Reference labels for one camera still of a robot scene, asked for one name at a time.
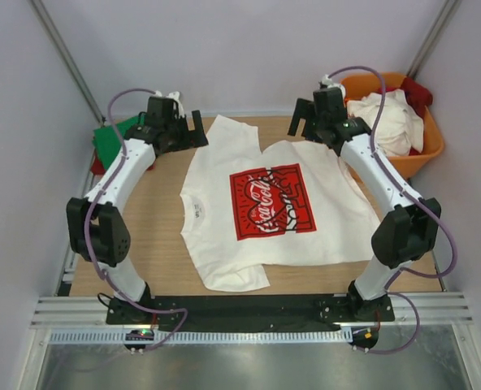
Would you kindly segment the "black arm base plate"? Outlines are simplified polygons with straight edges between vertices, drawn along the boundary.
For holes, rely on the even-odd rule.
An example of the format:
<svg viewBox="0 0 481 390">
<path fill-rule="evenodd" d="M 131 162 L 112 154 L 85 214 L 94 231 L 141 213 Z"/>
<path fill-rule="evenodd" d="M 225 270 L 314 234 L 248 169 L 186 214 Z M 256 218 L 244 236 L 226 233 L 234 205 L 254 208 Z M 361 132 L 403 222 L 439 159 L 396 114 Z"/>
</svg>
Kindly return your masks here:
<svg viewBox="0 0 481 390">
<path fill-rule="evenodd" d="M 279 323 L 296 325 L 345 322 L 392 322 L 395 315 L 389 297 L 370 304 L 352 303 L 345 295 L 255 295 L 255 296 L 158 296 L 153 299 L 160 327 L 175 326 L 178 309 L 188 310 L 183 328 L 195 332 L 226 332 L 241 328 L 269 327 Z"/>
</svg>

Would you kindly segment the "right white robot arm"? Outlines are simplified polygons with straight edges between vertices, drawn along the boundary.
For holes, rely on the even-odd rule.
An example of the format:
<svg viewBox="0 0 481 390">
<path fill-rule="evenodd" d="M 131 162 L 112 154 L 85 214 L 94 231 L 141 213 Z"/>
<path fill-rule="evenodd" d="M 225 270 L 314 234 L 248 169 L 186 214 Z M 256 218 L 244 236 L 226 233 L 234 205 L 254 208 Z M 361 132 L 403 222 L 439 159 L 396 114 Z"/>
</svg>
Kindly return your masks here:
<svg viewBox="0 0 481 390">
<path fill-rule="evenodd" d="M 356 171 L 383 214 L 370 239 L 373 258 L 349 285 L 343 307 L 351 319 L 374 321 L 387 309 L 390 285 L 433 249 L 440 204 L 423 198 L 403 180 L 375 146 L 365 120 L 348 115 L 340 88 L 322 87 L 310 100 L 297 99 L 289 135 L 296 134 L 301 121 L 302 136 L 323 143 Z"/>
</svg>

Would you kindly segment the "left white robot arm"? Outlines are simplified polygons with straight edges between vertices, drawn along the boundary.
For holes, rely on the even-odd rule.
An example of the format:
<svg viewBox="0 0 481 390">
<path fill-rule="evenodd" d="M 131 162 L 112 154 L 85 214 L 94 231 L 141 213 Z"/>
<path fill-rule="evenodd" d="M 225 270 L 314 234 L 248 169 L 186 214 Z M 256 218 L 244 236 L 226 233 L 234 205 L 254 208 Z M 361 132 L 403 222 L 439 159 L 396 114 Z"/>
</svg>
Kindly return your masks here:
<svg viewBox="0 0 481 390">
<path fill-rule="evenodd" d="M 121 133 L 113 116 L 108 121 L 119 151 L 100 181 L 66 207 L 71 249 L 93 264 L 98 277 L 114 291 L 114 299 L 146 313 L 156 310 L 148 284 L 138 275 L 129 251 L 132 239 L 122 213 L 132 191 L 156 158 L 206 146 L 201 113 L 187 115 L 180 92 L 150 90 L 139 122 Z"/>
</svg>

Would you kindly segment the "white Coca-Cola print t-shirt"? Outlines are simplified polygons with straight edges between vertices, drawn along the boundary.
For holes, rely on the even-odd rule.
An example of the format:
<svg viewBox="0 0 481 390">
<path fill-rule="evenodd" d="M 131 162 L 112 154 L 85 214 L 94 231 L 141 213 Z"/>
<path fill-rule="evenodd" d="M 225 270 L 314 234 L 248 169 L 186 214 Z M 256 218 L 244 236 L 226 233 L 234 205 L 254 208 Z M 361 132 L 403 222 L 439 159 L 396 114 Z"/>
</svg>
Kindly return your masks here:
<svg viewBox="0 0 481 390">
<path fill-rule="evenodd" d="M 372 258 L 379 218 L 345 163 L 311 141 L 265 149 L 258 129 L 218 116 L 189 165 L 181 236 L 204 286 L 266 288 L 265 266 Z"/>
</svg>

